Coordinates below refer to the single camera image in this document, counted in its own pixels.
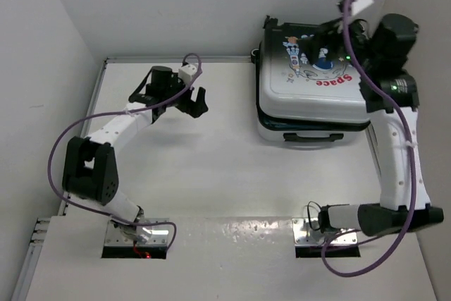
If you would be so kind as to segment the grey suitcase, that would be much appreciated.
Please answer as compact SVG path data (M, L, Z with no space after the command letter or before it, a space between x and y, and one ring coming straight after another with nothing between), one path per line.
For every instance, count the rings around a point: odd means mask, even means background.
M302 43L313 38L315 25L280 24L268 16L263 30L251 52L259 135L301 147L354 142L370 120L349 57L331 59L330 47L324 46L310 63Z

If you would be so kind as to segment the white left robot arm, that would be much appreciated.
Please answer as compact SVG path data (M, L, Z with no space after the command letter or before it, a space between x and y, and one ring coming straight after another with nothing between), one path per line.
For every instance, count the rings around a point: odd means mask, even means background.
M206 90L193 97L193 82L201 75L199 66L184 62L178 71L154 66L128 97L125 108L100 129L86 137L73 137L66 147L62 187L70 195L97 203L100 212L117 223L135 225L140 206L119 189L116 156L142 130L154 124L166 109L174 107L193 118L209 108Z

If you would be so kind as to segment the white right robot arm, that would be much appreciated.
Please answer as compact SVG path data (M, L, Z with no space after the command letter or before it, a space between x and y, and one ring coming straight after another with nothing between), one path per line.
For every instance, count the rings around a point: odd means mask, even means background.
M407 16L384 15L370 37L357 21L343 18L316 27L299 39L308 61L347 56L360 75L360 92L377 139L380 199L368 204L325 205L311 226L322 233L343 228L367 236L413 233L444 221L444 211L431 203L421 182L416 127L419 91L404 69L419 26Z

